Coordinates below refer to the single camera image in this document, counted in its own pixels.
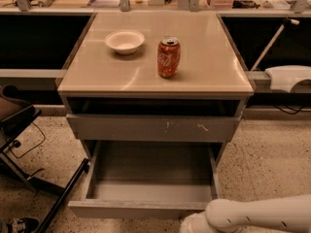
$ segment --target chair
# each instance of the chair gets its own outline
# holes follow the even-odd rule
[[[83,171],[88,170],[88,160],[85,158],[65,187],[58,186],[30,176],[5,153],[10,145],[19,145],[17,136],[20,135],[40,114],[31,103],[20,98],[20,92],[13,85],[0,88],[0,174],[23,182],[33,192],[45,190],[57,196],[51,210],[39,226],[37,232],[46,232],[61,204],[70,193],[74,184]]]

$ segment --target concrete floor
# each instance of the concrete floor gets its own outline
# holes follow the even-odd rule
[[[81,144],[74,138],[63,116],[40,116],[36,124],[47,140],[22,159],[15,161],[28,173],[45,168],[36,177],[66,185],[85,157]],[[34,126],[19,137],[23,154],[40,142]],[[311,193],[311,114],[286,116],[282,113],[254,113],[242,120],[233,141],[225,148],[218,166],[222,195],[238,201],[252,201]],[[79,200],[85,182],[83,174],[69,194]],[[34,194],[22,183],[0,177],[0,217],[36,216],[43,219],[55,201],[45,192]],[[179,231],[178,220],[132,220],[77,218],[64,205],[47,232],[148,233]],[[248,227],[247,232],[272,232]]]

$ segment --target soda can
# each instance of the soda can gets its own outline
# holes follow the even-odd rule
[[[163,78],[171,78],[177,74],[181,58],[181,45],[176,37],[165,36],[157,48],[157,71]]]

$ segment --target white plastic object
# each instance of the white plastic object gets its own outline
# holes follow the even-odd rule
[[[106,36],[106,45],[119,54],[132,54],[144,43],[145,37],[135,30],[120,30]]]
[[[236,202],[216,199],[205,212],[188,216],[180,233],[239,233],[245,226],[296,233],[311,232],[311,195]]]
[[[297,83],[311,80],[311,67],[309,66],[276,66],[265,69],[265,73],[271,79],[271,90],[291,92]]]

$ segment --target black sneaker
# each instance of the black sneaker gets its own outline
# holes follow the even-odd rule
[[[30,233],[34,232],[40,222],[35,217],[24,217],[17,219],[12,223],[12,232],[13,233]]]

